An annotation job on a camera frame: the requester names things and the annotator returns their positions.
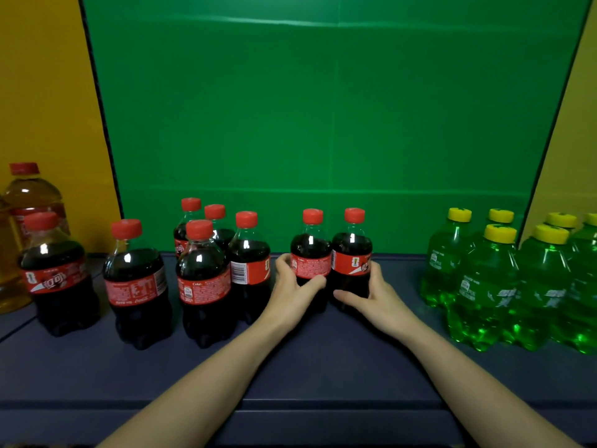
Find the person's right hand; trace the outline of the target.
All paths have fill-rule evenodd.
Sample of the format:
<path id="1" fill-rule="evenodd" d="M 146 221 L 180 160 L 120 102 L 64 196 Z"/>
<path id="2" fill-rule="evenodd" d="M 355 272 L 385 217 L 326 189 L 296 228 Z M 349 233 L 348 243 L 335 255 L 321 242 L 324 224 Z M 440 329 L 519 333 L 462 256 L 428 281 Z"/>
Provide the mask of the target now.
<path id="1" fill-rule="evenodd" d="M 386 335 L 406 342 L 420 320 L 402 301 L 393 287 L 385 281 L 377 262 L 369 264 L 369 309 L 355 309 L 375 328 Z"/>

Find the person's left hand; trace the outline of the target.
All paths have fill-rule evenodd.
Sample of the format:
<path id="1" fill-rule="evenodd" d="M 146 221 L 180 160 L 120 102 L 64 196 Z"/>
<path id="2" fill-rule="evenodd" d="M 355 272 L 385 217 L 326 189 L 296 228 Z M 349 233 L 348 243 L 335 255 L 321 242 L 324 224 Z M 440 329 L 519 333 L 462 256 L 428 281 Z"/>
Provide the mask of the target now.
<path id="1" fill-rule="evenodd" d="M 277 258 L 272 294 L 258 319 L 260 325 L 269 327 L 280 336 L 285 336 L 298 326 L 316 296 L 300 294 L 300 285 L 290 262 L 291 253 Z"/>

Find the small red-capped cola bottle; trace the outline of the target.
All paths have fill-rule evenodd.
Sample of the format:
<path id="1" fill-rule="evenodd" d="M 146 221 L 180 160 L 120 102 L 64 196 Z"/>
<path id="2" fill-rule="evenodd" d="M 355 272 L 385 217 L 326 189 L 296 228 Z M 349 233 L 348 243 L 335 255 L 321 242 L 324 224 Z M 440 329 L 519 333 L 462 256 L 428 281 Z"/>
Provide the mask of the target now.
<path id="1" fill-rule="evenodd" d="M 303 210 L 303 230 L 290 244 L 290 266 L 302 286 L 318 275 L 328 278 L 331 271 L 332 246 L 323 231 L 324 212 L 320 209 Z"/>
<path id="2" fill-rule="evenodd" d="M 331 271 L 327 279 L 331 293 L 343 290 L 367 298 L 369 294 L 369 264 L 373 245 L 365 234 L 365 210 L 345 210 L 345 230 L 332 239 Z"/>

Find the person's right forearm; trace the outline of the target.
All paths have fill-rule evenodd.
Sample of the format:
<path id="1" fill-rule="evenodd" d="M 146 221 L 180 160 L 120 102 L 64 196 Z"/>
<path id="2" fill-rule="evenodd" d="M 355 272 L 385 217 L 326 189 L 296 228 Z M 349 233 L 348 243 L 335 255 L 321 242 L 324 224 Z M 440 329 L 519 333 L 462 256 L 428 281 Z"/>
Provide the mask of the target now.
<path id="1" fill-rule="evenodd" d="M 479 448 L 582 448 L 421 321 L 399 340 Z"/>

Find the person's left forearm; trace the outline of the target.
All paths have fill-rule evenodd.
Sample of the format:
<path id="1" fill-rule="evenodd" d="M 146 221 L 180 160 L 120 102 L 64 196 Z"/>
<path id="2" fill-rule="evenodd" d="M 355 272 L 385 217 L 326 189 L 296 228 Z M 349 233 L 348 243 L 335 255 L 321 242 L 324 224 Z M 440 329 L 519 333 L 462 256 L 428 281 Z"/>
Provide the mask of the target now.
<path id="1" fill-rule="evenodd" d="M 202 448 L 301 316 L 267 311 L 96 448 Z"/>

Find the row of dark cola bottles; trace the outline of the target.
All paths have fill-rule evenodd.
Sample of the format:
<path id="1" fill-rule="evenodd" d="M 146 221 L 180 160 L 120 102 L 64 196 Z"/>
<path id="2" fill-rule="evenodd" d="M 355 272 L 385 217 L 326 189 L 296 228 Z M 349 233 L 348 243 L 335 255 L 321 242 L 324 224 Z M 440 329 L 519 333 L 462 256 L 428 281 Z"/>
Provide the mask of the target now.
<path id="1" fill-rule="evenodd" d="M 237 320 L 256 321 L 272 289 L 271 249 L 256 235 L 255 211 L 236 214 L 236 232 L 214 226 L 224 218 L 221 204 L 205 207 L 205 219 L 183 218 L 175 231 L 178 298 L 183 328 L 200 348 L 231 337 Z M 55 212 L 25 217 L 34 234 L 19 257 L 38 319 L 54 336 L 95 321 L 95 293 L 89 284 L 82 247 L 65 237 Z M 125 343 L 146 349 L 171 334 L 173 311 L 165 264 L 153 248 L 133 248 L 143 233 L 138 219 L 112 224 L 115 251 L 103 266 L 109 306 Z"/>

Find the cluster of green soda bottles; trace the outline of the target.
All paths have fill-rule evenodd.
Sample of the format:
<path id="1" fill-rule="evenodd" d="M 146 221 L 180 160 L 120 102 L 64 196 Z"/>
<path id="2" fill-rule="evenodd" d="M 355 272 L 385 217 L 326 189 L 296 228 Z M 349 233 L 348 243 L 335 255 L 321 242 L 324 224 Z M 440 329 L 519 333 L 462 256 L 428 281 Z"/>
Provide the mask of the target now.
<path id="1" fill-rule="evenodd" d="M 518 246 L 514 212 L 490 209 L 469 233 L 472 211 L 449 208 L 431 236 L 420 293 L 444 309 L 450 337 L 478 352 L 498 342 L 537 351 L 555 340 L 597 345 L 597 214 L 551 212 Z"/>

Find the amber tea bottle red cap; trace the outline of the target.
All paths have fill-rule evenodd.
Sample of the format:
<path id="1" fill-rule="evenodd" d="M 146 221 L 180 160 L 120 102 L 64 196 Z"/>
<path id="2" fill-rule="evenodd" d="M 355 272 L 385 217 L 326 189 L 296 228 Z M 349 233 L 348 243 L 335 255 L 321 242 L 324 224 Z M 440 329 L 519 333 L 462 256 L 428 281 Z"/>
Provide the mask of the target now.
<path id="1" fill-rule="evenodd" d="M 37 163 L 15 162 L 10 163 L 9 168 L 13 180 L 6 187 L 2 198 L 9 206 L 19 248 L 22 250 L 30 238 L 25 227 L 25 217 L 36 212 L 55 212 L 61 230 L 70 235 L 63 196 L 58 188 L 41 177 Z"/>

